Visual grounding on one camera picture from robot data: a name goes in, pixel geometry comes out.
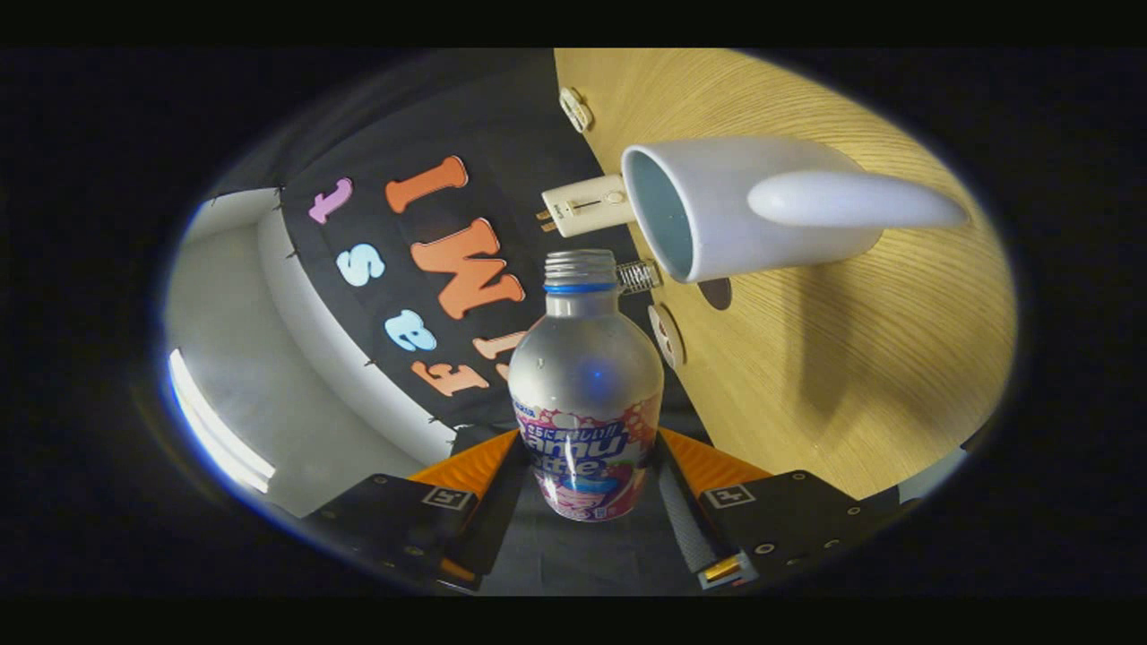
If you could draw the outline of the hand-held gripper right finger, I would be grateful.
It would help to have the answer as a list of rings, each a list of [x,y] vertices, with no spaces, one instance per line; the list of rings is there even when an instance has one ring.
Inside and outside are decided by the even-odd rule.
[[[770,474],[665,428],[655,454],[677,546],[701,590],[774,590],[897,518],[896,487],[857,499],[812,472]]]

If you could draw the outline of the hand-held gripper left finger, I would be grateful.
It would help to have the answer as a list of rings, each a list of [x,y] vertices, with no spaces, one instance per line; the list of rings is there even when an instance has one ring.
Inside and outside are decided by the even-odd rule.
[[[528,466],[518,432],[505,430],[412,477],[364,477],[305,516],[305,536],[401,590],[476,592]]]

